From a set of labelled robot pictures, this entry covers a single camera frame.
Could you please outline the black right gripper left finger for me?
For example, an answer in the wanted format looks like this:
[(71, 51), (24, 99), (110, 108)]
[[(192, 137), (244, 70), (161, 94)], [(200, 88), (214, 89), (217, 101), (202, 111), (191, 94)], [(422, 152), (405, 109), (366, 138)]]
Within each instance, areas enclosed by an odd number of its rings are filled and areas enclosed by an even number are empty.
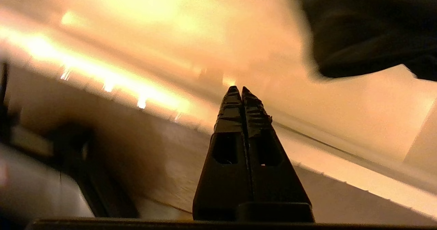
[(225, 93), (193, 200), (193, 219), (235, 221), (252, 195), (242, 100), (236, 86)]

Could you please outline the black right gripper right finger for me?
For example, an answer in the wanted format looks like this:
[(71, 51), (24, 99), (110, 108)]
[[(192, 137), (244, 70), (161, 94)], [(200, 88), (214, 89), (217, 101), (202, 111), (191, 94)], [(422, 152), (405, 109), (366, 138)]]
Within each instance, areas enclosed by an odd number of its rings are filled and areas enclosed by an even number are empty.
[(311, 201), (272, 126), (261, 100), (242, 89), (252, 198), (239, 205), (251, 222), (315, 222)]

